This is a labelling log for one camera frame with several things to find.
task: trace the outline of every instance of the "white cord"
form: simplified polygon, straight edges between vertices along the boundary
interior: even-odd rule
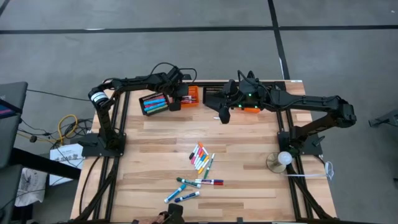
[[[335,174],[335,171],[333,170],[333,164],[329,161],[325,162],[325,173],[326,174],[284,174],[284,175],[287,177],[327,177],[329,180],[331,180]]]

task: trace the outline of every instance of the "orange container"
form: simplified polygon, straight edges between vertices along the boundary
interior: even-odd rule
[[[199,87],[197,86],[190,86],[188,88],[188,96],[192,96],[195,99],[194,103],[183,103],[181,102],[182,108],[189,108],[199,105]]]

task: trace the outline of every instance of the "wooden table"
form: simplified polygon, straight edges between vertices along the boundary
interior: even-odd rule
[[[305,94],[302,82],[285,83],[289,93]],[[224,186],[204,185],[201,189],[187,186],[180,195],[197,190],[201,195],[180,203],[184,206],[186,222],[235,222],[236,217],[253,222],[295,220],[287,177],[271,172],[266,166],[267,156],[279,151],[275,113],[233,110],[229,124],[221,124],[213,118],[218,116],[217,112],[199,104],[195,108],[164,111],[146,117],[142,115],[138,98],[151,93],[149,90],[131,92],[125,130],[126,150],[120,160],[112,222],[156,216],[167,210],[164,199],[181,186],[176,177],[190,180],[203,177],[204,172],[198,175],[188,159],[197,141],[201,141],[210,154],[216,154],[208,178],[223,179]],[[123,103],[119,106],[120,119]],[[284,126],[288,128],[285,114],[282,116]],[[292,110],[292,116],[298,126],[312,120],[308,111]],[[98,128],[95,116],[93,131]],[[71,218],[78,216],[81,189],[94,159],[89,158],[83,164]],[[302,156],[302,160],[306,174],[325,173],[320,161],[313,156]],[[83,208],[97,191],[101,166],[102,158],[89,176]],[[307,178],[307,185],[318,203],[335,217],[326,177]],[[298,189],[297,193],[302,216],[306,217]],[[100,218],[104,217],[107,195],[106,192],[102,200]]]

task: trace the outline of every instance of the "paper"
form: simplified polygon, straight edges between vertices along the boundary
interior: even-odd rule
[[[71,164],[73,164],[73,166],[76,168],[79,169],[82,168],[83,157],[81,156],[81,152],[83,150],[83,146],[79,144],[71,144],[71,145],[61,146],[58,148],[58,150],[57,149],[50,150],[50,159],[52,161],[59,161],[68,166],[72,166]],[[71,179],[52,174],[50,175],[50,185],[58,185],[68,181],[71,181]]]

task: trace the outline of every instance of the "floor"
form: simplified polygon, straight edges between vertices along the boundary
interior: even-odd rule
[[[261,79],[290,75],[303,80],[308,95],[340,95],[354,105],[358,122],[348,129],[325,131],[322,142],[325,160],[335,168],[330,188],[337,214],[358,222],[398,220],[398,189],[392,181],[398,176],[398,131],[368,125],[369,119],[397,109],[396,27],[281,28],[284,63],[272,30],[121,32],[140,27],[272,26],[266,0],[0,0],[0,4],[6,6],[0,16],[0,83],[27,81],[33,90],[86,98],[105,78],[147,75],[156,63],[168,61],[196,68],[198,79],[234,78],[237,69],[253,70]],[[398,24],[395,0],[274,0],[274,5],[281,27]],[[29,34],[59,29],[71,31]],[[80,29],[115,30],[74,31]],[[283,76],[280,57],[289,69]],[[54,131],[66,114],[91,118],[93,113],[87,102],[28,92],[22,117],[33,127]],[[16,146],[47,154],[51,145],[17,138]],[[70,182],[48,190],[44,203],[35,205],[34,218],[40,223],[69,219],[76,185]]]

